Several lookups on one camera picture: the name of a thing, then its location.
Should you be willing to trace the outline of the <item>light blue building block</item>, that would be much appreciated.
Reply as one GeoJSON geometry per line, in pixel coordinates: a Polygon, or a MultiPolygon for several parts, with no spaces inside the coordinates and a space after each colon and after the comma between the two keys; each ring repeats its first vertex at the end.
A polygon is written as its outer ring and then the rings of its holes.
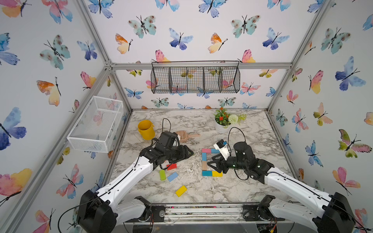
{"type": "Polygon", "coordinates": [[[207,153],[202,153],[202,161],[207,161],[207,153]]]}

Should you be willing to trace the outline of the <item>natural wood building block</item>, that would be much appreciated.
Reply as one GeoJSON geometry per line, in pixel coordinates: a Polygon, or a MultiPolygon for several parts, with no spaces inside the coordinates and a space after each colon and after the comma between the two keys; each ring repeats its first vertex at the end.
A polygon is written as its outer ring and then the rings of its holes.
{"type": "Polygon", "coordinates": [[[202,161],[202,171],[207,171],[207,161],[202,161]]]}

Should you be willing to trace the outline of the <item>teal building block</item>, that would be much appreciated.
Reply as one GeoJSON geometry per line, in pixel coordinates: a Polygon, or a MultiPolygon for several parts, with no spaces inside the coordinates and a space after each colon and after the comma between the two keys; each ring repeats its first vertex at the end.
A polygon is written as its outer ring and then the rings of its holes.
{"type": "Polygon", "coordinates": [[[209,171],[209,170],[203,170],[202,171],[202,176],[204,176],[204,177],[212,177],[213,173],[212,173],[212,171],[209,171]]]}

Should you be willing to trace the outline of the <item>sky blue short block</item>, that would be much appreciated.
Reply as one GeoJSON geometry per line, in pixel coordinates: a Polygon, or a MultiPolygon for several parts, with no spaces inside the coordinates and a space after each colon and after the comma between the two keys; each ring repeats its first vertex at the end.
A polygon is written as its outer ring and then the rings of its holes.
{"type": "Polygon", "coordinates": [[[219,150],[217,150],[217,149],[211,149],[211,153],[212,153],[212,154],[219,154],[219,153],[220,153],[220,151],[219,151],[219,150]]]}

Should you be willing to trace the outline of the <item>small yellow building block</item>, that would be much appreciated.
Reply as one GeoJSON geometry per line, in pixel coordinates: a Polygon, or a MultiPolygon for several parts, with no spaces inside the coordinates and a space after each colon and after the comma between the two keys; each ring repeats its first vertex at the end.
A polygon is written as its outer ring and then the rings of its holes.
{"type": "Polygon", "coordinates": [[[219,172],[217,172],[217,171],[212,171],[212,176],[213,176],[213,177],[222,177],[222,176],[223,176],[223,173],[222,173],[222,172],[219,173],[219,172]]]}

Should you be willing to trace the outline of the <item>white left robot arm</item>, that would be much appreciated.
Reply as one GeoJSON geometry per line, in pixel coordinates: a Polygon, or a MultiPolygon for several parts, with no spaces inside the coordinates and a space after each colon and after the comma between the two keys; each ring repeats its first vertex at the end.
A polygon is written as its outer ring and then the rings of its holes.
{"type": "Polygon", "coordinates": [[[147,222],[152,219],[151,204],[141,196],[122,204],[126,194],[145,176],[165,162],[176,164],[194,152],[181,145],[178,134],[162,132],[142,149],[138,158],[117,178],[97,191],[88,190],[78,207],[77,223],[87,233],[110,233],[129,220],[147,222]]]}

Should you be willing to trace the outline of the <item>red building block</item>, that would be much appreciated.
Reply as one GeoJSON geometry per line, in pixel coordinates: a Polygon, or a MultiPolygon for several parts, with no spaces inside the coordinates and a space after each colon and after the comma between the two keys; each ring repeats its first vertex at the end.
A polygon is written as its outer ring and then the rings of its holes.
{"type": "Polygon", "coordinates": [[[166,167],[166,170],[174,170],[177,168],[177,164],[170,164],[166,167]]]}

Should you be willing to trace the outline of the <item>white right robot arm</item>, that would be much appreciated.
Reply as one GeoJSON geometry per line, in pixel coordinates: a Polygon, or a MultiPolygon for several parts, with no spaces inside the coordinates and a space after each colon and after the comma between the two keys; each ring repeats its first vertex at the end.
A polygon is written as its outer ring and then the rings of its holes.
{"type": "Polygon", "coordinates": [[[274,187],[296,200],[289,203],[266,195],[256,209],[244,209],[246,221],[283,218],[319,233],[353,232],[357,220],[344,195],[328,194],[287,175],[272,163],[256,158],[251,146],[244,141],[233,146],[235,156],[231,156],[229,145],[223,140],[214,144],[214,148],[218,154],[208,166],[218,173],[242,170],[249,179],[274,187]]]}

